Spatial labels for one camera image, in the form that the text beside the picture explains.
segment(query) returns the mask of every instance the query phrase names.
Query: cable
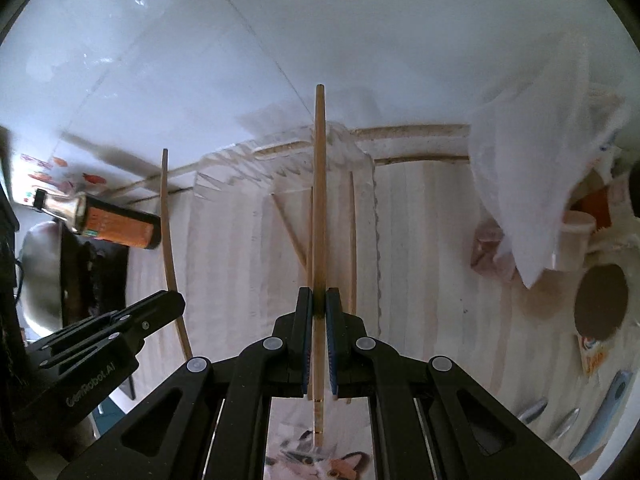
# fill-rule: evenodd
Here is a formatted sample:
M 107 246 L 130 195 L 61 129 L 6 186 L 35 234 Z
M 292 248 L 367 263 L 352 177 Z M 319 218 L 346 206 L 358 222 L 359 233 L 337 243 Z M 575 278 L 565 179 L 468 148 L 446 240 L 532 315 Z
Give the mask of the cable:
M 20 301 L 20 294 L 22 293 L 22 282 L 24 281 L 24 269 L 22 268 L 22 262 L 18 258 L 14 258 L 15 264 L 20 269 L 20 279 L 18 280 L 18 292 L 15 295 L 15 303 L 14 308 L 18 306 L 18 301 Z

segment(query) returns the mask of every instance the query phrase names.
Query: plastic bag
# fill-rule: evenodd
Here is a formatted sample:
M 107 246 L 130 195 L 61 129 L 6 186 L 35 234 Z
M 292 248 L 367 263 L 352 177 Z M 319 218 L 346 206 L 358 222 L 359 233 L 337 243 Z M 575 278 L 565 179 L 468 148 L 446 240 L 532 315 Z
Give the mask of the plastic bag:
M 539 72 L 503 79 L 471 114 L 476 189 L 531 287 L 550 257 L 572 188 L 627 120 L 624 99 L 589 83 L 587 41 L 570 32 Z

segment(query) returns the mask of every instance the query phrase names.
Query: sauce bottle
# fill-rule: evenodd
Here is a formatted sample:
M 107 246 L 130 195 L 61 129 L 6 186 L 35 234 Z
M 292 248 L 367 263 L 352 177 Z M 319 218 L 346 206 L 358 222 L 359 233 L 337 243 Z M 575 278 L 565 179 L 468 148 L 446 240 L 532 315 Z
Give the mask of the sauce bottle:
M 640 161 L 608 186 L 578 200 L 571 209 L 595 217 L 596 229 L 611 227 L 634 216 L 640 218 Z
M 160 217 L 104 202 L 80 192 L 59 196 L 36 191 L 33 207 L 63 220 L 75 234 L 129 247 L 155 249 L 161 240 Z

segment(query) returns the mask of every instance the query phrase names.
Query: sticker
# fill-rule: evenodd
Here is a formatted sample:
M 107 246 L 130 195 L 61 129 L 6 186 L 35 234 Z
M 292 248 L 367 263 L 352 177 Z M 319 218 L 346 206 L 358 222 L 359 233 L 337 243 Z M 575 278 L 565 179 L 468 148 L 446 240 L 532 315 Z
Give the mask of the sticker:
M 30 164 L 35 164 L 36 166 L 38 166 L 39 168 L 43 168 L 44 170 L 50 170 L 52 168 L 52 166 L 48 162 L 44 162 L 39 158 L 35 158 L 25 153 L 22 153 L 20 155 L 20 160 L 23 160 L 24 162 L 28 162 Z
M 30 178 L 34 178 L 35 180 L 39 180 L 40 182 L 50 183 L 53 180 L 51 175 L 45 173 L 30 173 L 28 176 Z
M 108 240 L 144 249 L 151 241 L 154 226 L 142 220 L 89 207 L 86 213 L 86 224 L 81 234 L 98 240 Z
M 106 184 L 107 183 L 107 179 L 104 177 L 101 177 L 100 175 L 83 173 L 82 178 L 84 178 L 89 184 Z

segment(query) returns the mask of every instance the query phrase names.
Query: wooden stick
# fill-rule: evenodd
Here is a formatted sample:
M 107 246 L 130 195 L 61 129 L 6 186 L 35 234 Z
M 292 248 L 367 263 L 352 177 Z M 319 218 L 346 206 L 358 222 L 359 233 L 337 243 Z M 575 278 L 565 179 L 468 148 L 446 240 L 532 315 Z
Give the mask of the wooden stick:
M 351 279 L 349 287 L 349 314 L 356 316 L 358 296 L 358 259 L 356 255 L 356 195 L 353 187 L 353 171 L 349 172 L 349 245 Z
M 306 150 L 311 147 L 311 142 L 307 142 L 306 140 L 294 140 L 293 142 L 287 142 L 286 144 L 276 144 L 273 146 L 267 146 L 264 148 L 259 148 L 258 150 L 253 150 L 252 155 L 258 159 L 269 159 L 278 156 L 281 153 L 295 151 Z
M 199 164 L 199 161 L 192 162 L 191 164 L 187 164 L 186 166 L 181 166 L 180 168 L 175 168 L 174 170 L 168 171 L 167 178 L 183 176 L 187 173 L 193 173 L 194 171 L 197 171 Z M 114 198 L 126 195 L 129 191 L 133 191 L 134 189 L 137 189 L 139 187 L 146 187 L 147 189 L 157 190 L 158 180 L 162 180 L 162 171 L 157 175 L 150 176 L 149 178 L 145 178 L 144 180 L 139 180 L 137 182 L 134 182 L 133 184 L 128 184 L 117 189 L 107 189 L 104 192 L 100 193 L 100 197 L 106 197 L 112 200 Z
M 316 124 L 314 129 L 314 204 L 313 204 L 313 394 L 314 446 L 322 446 L 324 431 L 324 295 L 326 293 L 326 123 L 324 86 L 316 86 Z
M 466 137 L 468 124 L 403 124 L 353 130 L 356 142 L 361 140 L 407 139 L 410 137 Z
M 162 150 L 162 174 L 160 179 L 160 231 L 162 234 L 162 257 L 164 259 L 164 275 L 166 277 L 166 288 L 178 291 L 178 284 L 175 280 L 174 253 L 171 247 L 171 229 L 169 228 L 169 203 L 167 195 L 167 166 L 169 151 Z M 175 320 L 175 327 L 178 331 L 178 339 L 182 348 L 184 360 L 188 361 L 193 357 L 187 328 L 184 325 L 182 316 Z
M 278 210 L 278 214 L 280 216 L 280 220 L 282 220 L 284 229 L 287 231 L 287 234 L 289 235 L 289 240 L 291 240 L 291 245 L 293 245 L 293 250 L 296 251 L 296 256 L 298 257 L 298 261 L 300 262 L 302 269 L 306 270 L 305 250 L 302 248 L 302 245 L 300 244 L 298 237 L 293 231 L 291 222 L 289 222 L 289 220 L 284 214 L 284 207 L 282 206 L 282 203 L 280 202 L 278 197 L 273 193 L 271 193 L 271 198 L 273 199 L 273 205 L 276 206 L 276 209 Z
M 306 260 L 306 286 L 312 288 L 314 286 L 314 188 L 309 190 L 309 238 L 306 243 L 306 254 L 308 254 Z
M 418 160 L 440 160 L 457 164 L 468 164 L 468 155 L 439 155 L 437 153 L 424 153 L 411 156 L 389 156 L 376 158 L 373 162 L 376 166 L 388 166 L 389 164 L 401 164 L 402 162 L 416 162 Z
M 314 286 L 314 188 L 309 190 L 309 218 L 308 218 L 308 241 L 306 243 L 306 286 L 313 288 Z M 313 361 L 310 363 L 311 373 L 309 374 L 309 384 L 306 389 L 306 398 L 314 400 L 314 375 Z

